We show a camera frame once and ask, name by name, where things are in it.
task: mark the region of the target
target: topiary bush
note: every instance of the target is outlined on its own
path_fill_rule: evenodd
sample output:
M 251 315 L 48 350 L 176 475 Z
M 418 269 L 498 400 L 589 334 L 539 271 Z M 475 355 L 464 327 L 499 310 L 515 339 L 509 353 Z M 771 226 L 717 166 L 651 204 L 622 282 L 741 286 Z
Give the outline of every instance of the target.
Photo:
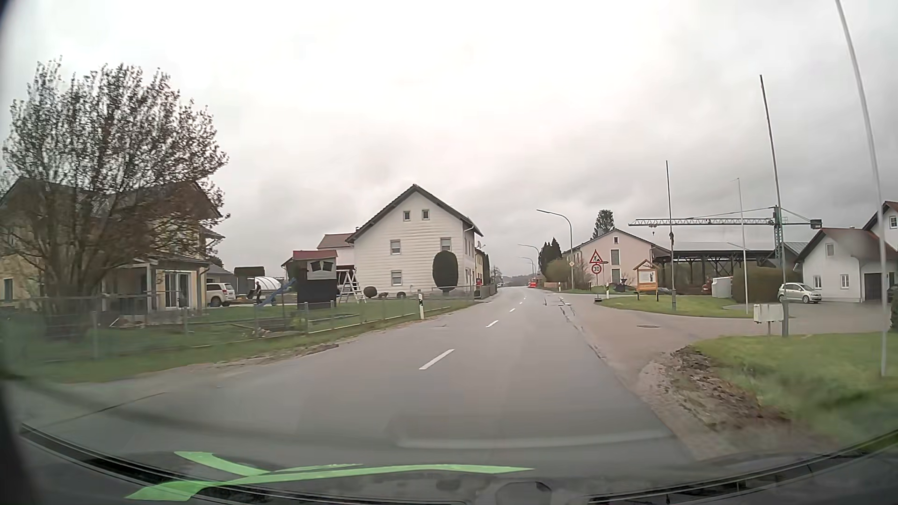
M 458 286 L 458 258 L 452 251 L 440 251 L 434 256 L 433 276 L 444 293 Z

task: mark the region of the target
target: road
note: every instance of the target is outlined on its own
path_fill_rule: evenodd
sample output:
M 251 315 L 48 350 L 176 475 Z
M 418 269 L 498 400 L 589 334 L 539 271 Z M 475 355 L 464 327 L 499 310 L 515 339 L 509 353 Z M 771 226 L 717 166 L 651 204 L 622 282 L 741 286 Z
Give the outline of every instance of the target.
M 452 314 L 310 356 L 173 379 L 43 429 L 148 463 L 177 450 L 272 468 L 453 463 L 580 476 L 689 462 L 586 344 L 576 317 L 558 295 L 503 288 Z

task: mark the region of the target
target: white house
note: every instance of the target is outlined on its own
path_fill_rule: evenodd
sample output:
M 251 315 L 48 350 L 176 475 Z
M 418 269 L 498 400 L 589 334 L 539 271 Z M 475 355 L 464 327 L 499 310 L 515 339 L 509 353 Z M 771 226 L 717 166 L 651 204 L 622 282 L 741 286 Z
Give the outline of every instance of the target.
M 652 249 L 657 247 L 648 240 L 612 228 L 611 231 L 574 247 L 574 261 L 582 265 L 586 278 L 590 279 L 593 286 L 608 282 L 618 284 L 621 279 L 627 280 L 629 285 L 635 285 L 636 272 L 633 269 L 643 260 L 652 261 Z M 602 261 L 608 262 L 602 265 L 602 273 L 598 275 L 593 273 L 593 265 L 590 263 L 596 254 Z
M 452 251 L 458 259 L 458 285 L 474 284 L 476 235 L 470 218 L 412 184 L 350 235 L 356 277 L 392 297 L 435 287 L 434 256 Z
M 872 231 L 877 229 L 876 217 L 867 224 L 871 229 L 821 228 L 798 255 L 796 261 L 802 263 L 805 284 L 820 292 L 823 300 L 863 302 L 881 299 L 884 274 L 879 264 L 879 237 Z M 889 231 L 886 230 L 885 235 L 885 282 L 892 286 L 898 252 L 889 241 Z M 891 231 L 898 238 L 895 228 Z

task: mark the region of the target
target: construction crane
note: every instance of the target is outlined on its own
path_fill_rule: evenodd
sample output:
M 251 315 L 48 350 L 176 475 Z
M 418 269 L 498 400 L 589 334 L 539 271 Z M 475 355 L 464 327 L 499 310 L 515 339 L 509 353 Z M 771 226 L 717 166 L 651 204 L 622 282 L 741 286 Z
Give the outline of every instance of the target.
M 773 226 L 773 242 L 775 243 L 774 249 L 776 251 L 777 259 L 779 259 L 779 245 L 782 244 L 783 241 L 782 227 L 784 225 L 810 226 L 812 230 L 819 230 L 823 227 L 823 221 L 821 219 L 809 219 L 796 212 L 792 212 L 791 210 L 778 208 L 775 205 L 773 207 L 752 208 L 749 210 L 745 210 L 744 212 L 754 212 L 756 210 L 768 209 L 773 210 L 773 215 L 771 217 L 746 217 L 744 222 L 746 225 Z M 777 216 L 781 216 L 782 212 L 788 212 L 789 214 L 792 214 L 793 216 L 803 220 L 789 223 L 788 219 L 783 217 L 782 222 L 777 224 Z M 740 217 L 723 217 L 732 216 L 734 214 L 739 214 L 739 211 L 725 212 L 723 214 L 711 214 L 708 216 L 686 217 L 680 219 L 668 219 L 667 217 L 661 217 L 657 219 L 637 219 L 629 225 L 649 226 L 653 228 L 656 226 L 740 226 L 743 223 L 743 220 Z

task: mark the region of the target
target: red roof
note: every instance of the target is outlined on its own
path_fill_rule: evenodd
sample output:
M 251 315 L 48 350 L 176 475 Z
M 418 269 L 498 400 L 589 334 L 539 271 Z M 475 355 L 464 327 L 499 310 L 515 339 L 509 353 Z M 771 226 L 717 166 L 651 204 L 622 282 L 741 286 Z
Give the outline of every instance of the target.
M 294 261 L 327 260 L 336 257 L 337 252 L 333 249 L 321 249 L 320 251 L 293 251 Z

